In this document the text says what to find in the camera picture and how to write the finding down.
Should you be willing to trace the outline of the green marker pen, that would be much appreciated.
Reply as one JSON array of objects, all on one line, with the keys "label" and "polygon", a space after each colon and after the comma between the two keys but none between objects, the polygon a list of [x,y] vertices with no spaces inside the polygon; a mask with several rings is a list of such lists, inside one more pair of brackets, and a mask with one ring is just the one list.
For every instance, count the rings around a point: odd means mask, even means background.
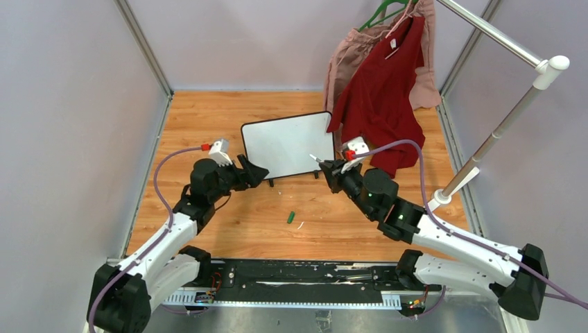
[{"label": "green marker pen", "polygon": [[311,159],[315,160],[317,163],[321,163],[322,162],[322,160],[320,158],[316,157],[313,154],[309,154],[309,156],[311,157]]}]

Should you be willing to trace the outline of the white whiteboard black frame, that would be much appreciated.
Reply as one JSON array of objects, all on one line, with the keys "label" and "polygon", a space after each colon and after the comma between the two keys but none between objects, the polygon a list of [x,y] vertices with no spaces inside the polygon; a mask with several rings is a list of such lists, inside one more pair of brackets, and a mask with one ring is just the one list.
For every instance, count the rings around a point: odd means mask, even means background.
[{"label": "white whiteboard black frame", "polygon": [[320,167],[311,159],[333,160],[334,134],[327,132],[331,114],[327,111],[245,123],[241,136],[246,157],[269,170],[270,187],[275,180],[306,173],[319,178]]}]

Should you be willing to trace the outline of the green marker cap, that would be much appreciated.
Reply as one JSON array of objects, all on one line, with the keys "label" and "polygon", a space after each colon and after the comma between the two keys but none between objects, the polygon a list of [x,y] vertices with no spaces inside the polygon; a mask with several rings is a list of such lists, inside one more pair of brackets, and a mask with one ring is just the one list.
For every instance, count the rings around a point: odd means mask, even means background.
[{"label": "green marker cap", "polygon": [[291,224],[293,222],[294,218],[295,218],[295,212],[291,211],[290,214],[288,215],[287,224]]}]

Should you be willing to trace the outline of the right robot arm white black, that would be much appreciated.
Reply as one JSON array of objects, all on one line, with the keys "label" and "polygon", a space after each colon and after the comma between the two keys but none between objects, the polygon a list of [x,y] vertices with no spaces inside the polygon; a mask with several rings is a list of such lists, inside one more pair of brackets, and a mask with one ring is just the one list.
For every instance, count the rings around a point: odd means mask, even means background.
[{"label": "right robot arm white black", "polygon": [[497,301],[507,312],[528,321],[539,319],[548,268],[544,251],[533,244],[507,246],[441,221],[426,208],[398,196],[399,185],[378,168],[344,169],[344,160],[319,162],[332,193],[344,192],[384,236],[434,249],[452,259],[443,262],[406,250],[396,268],[404,289],[444,284]]}]

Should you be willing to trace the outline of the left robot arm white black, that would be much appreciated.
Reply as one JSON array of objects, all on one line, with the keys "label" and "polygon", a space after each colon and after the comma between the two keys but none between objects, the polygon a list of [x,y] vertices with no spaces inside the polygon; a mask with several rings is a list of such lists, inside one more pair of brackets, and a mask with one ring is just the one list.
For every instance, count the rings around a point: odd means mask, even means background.
[{"label": "left robot arm white black", "polygon": [[133,254],[96,271],[87,310],[90,332],[143,332],[153,311],[180,287],[214,280],[211,255],[188,241],[214,216],[219,199],[258,187],[269,174],[244,155],[237,159],[240,166],[213,158],[195,162],[163,226]]}]

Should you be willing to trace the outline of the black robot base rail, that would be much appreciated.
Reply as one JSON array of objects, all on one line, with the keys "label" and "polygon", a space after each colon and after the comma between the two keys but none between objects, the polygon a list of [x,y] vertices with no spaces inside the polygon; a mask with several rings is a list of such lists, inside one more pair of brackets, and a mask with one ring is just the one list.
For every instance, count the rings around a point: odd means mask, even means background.
[{"label": "black robot base rail", "polygon": [[394,262],[214,258],[208,278],[187,282],[160,305],[196,308],[401,310],[435,304],[442,287],[405,287]]}]

